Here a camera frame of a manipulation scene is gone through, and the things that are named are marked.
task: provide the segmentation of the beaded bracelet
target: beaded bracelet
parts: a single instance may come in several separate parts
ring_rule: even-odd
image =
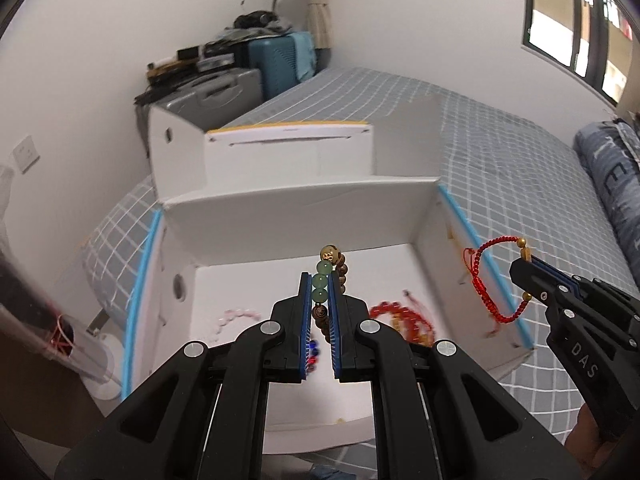
[[[382,314],[391,314],[391,326],[396,330],[396,332],[401,333],[409,343],[416,343],[429,347],[433,346],[435,343],[435,329],[433,325],[424,319],[420,313],[400,305],[397,301],[393,303],[383,301],[369,310],[371,319],[376,319]],[[424,329],[423,332],[420,330],[420,327],[418,326],[419,324],[422,325],[422,328]]]
[[[254,310],[243,310],[238,308],[237,310],[225,310],[225,315],[218,320],[218,323],[214,325],[212,330],[212,337],[210,342],[215,344],[218,342],[218,338],[222,329],[231,323],[236,317],[250,317],[256,321],[260,321],[260,314]]]
[[[323,303],[326,303],[329,299],[329,292],[327,287],[329,285],[328,276],[334,270],[338,272],[338,279],[340,280],[340,293],[344,294],[346,291],[345,283],[347,281],[347,272],[349,268],[345,264],[345,257],[335,245],[327,245],[320,251],[320,261],[316,265],[318,273],[311,279],[311,284],[314,290],[311,294],[311,299],[316,304],[311,311],[316,326],[322,332],[325,341],[330,342],[329,338],[329,311]]]
[[[312,339],[307,344],[309,348],[308,357],[306,358],[306,373],[311,373],[316,370],[316,363],[318,362],[318,356],[320,355],[320,349],[318,348],[318,341]]]

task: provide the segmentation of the window frame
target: window frame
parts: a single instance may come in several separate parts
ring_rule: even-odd
[[[614,1],[616,2],[620,12],[622,12],[625,18],[630,22],[628,13],[616,0]],[[604,13],[604,0],[593,0],[593,5],[590,6],[589,53],[587,59],[587,70],[584,76],[581,76],[575,71],[578,53],[580,52],[580,38],[582,37],[582,0],[574,0],[574,27],[572,30],[573,43],[570,66],[561,63],[555,57],[551,56],[551,54],[548,54],[540,47],[535,46],[530,42],[533,10],[533,0],[526,0],[522,44],[537,52],[540,56],[543,56],[555,66],[567,71],[583,81],[601,97],[606,99],[611,105],[616,107],[618,102],[602,89],[607,69],[607,59],[609,57],[609,20]]]

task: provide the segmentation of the wall outlet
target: wall outlet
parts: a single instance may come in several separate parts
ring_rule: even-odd
[[[30,135],[26,136],[22,142],[14,148],[14,157],[18,169],[23,173],[38,161],[40,155],[38,155],[36,146],[33,143],[33,138]]]

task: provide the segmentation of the red beaded bracelet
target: red beaded bracelet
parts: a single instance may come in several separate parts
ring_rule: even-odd
[[[406,338],[410,343],[421,344],[424,341],[420,339],[420,328],[418,324],[422,324],[426,329],[427,343],[428,346],[433,345],[435,341],[435,330],[433,325],[424,319],[421,314],[407,308],[405,306],[400,305],[397,301],[393,303],[389,303],[387,301],[383,301],[382,303],[376,305],[369,311],[369,315],[371,319],[376,319],[378,316],[382,314],[392,314],[393,316],[398,316],[402,322],[404,322],[404,326],[407,331]]]

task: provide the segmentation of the curtain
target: curtain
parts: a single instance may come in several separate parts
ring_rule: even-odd
[[[314,37],[316,48],[334,46],[329,0],[309,0],[308,28]]]

